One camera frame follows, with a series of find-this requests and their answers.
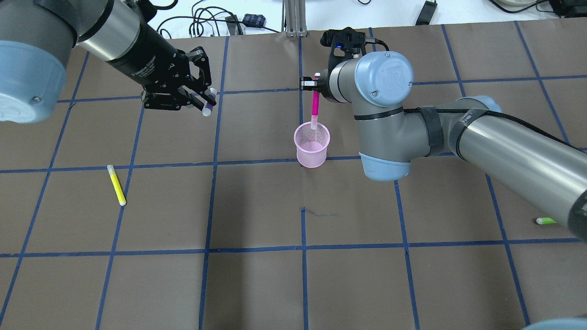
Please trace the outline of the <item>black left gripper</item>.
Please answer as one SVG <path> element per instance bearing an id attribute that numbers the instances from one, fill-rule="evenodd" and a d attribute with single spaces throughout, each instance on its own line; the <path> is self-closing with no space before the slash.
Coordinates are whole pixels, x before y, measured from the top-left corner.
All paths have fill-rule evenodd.
<path id="1" fill-rule="evenodd" d="M 197 77 L 189 73 L 188 61 L 197 68 Z M 139 23 L 134 44 L 110 65 L 142 86 L 145 109 L 179 111 L 195 107 L 202 111 L 205 101 L 197 99 L 197 94 L 211 99 L 212 74 L 204 48 L 193 48 L 185 56 L 144 22 Z M 187 80 L 185 86 L 197 94 L 185 90 Z"/>

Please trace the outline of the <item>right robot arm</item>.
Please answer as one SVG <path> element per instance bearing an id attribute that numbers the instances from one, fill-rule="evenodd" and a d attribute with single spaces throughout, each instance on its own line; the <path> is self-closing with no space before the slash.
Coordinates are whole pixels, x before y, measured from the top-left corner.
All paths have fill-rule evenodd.
<path id="1" fill-rule="evenodd" d="M 414 75 L 405 56 L 377 51 L 333 56 L 318 77 L 300 77 L 300 89 L 348 103 L 358 129 L 359 156 L 371 180 L 406 177 L 413 160 L 451 152 L 562 224 L 587 236 L 587 157 L 578 148 L 507 115 L 488 96 L 440 106 L 403 106 Z"/>

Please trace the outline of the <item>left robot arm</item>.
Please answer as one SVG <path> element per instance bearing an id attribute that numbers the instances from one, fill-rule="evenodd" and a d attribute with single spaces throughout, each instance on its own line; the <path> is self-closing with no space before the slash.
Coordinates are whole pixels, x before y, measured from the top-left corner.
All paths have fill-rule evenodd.
<path id="1" fill-rule="evenodd" d="M 80 46 L 143 88 L 147 109 L 216 105 L 202 47 L 174 48 L 149 25 L 149 0 L 3 0 L 0 6 L 0 119 L 21 124 L 53 114 L 72 49 Z"/>

